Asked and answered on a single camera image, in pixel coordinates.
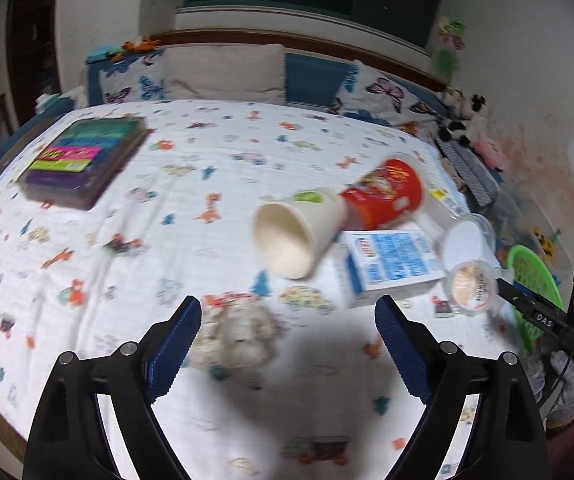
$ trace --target blue gripper pad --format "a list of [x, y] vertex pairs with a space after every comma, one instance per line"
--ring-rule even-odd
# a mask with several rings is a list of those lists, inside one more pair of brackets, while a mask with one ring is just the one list
[[427, 381], [427, 365], [383, 298], [376, 302], [375, 318], [382, 342], [407, 390], [414, 397], [419, 397], [423, 404], [428, 404], [432, 399], [432, 389]]
[[145, 396], [150, 403], [167, 394], [171, 388], [200, 327], [201, 303], [192, 298], [154, 357], [147, 362]]

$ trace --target white bedsheet with animal print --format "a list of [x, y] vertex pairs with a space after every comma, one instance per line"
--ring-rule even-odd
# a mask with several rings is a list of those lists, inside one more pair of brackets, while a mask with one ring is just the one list
[[[16, 179], [65, 127], [126, 113], [144, 116], [153, 132], [92, 210], [23, 197]], [[466, 208], [432, 147], [374, 124], [207, 101], [69, 113], [0, 177], [0, 413], [27, 438], [62, 351], [80, 358], [109, 354], [138, 341], [191, 294], [209, 310], [208, 319], [229, 316], [237, 337], [243, 333], [250, 348], [256, 345], [262, 364], [229, 369], [209, 361], [218, 352], [190, 351], [170, 393], [154, 404], [192, 478], [384, 478], [423, 406], [382, 348], [373, 309], [347, 308], [333, 248], [309, 279], [290, 282], [263, 269], [250, 230], [262, 201], [320, 186], [340, 191], [392, 152], [422, 161], [432, 186], [452, 207]], [[486, 315], [435, 319], [432, 295], [444, 298], [437, 286], [403, 306], [436, 339], [492, 358], [515, 348]], [[224, 311], [249, 298], [254, 308], [240, 301], [238, 310]], [[212, 328], [213, 337], [199, 344], [216, 341], [222, 354], [225, 336]], [[100, 402], [119, 469], [137, 478], [109, 398]], [[467, 407], [474, 405], [469, 399]], [[468, 422], [465, 410], [444, 478], [454, 473]]]

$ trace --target hand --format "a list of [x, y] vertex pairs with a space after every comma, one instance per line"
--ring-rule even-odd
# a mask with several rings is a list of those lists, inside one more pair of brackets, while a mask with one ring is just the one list
[[[549, 361], [554, 371], [560, 375], [567, 359], [568, 355], [559, 350], [550, 355]], [[536, 349], [521, 362], [525, 375], [529, 380], [531, 391], [536, 398], [536, 402], [539, 402], [542, 397], [542, 390], [545, 387], [545, 371], [540, 350]], [[561, 428], [574, 421], [574, 360], [571, 360], [569, 363], [561, 380], [564, 381], [563, 389], [546, 417], [547, 427], [550, 430]]]
[[[557, 374], [561, 374], [569, 356], [559, 350], [550, 356], [551, 366]], [[547, 415], [547, 428], [561, 428], [574, 421], [574, 359], [572, 359], [562, 377], [564, 387], [558, 400]]]

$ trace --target paper cup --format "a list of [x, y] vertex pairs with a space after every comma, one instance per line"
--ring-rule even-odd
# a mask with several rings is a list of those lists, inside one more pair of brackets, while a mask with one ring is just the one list
[[256, 248], [269, 270], [292, 280], [307, 276], [347, 218], [347, 204], [317, 188], [268, 202], [254, 215]]

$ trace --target red can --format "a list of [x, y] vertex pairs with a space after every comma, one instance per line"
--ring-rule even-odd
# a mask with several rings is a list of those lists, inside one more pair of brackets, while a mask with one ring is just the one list
[[423, 183], [409, 164], [392, 158], [345, 189], [341, 196], [350, 207], [346, 229], [370, 231], [418, 209]]

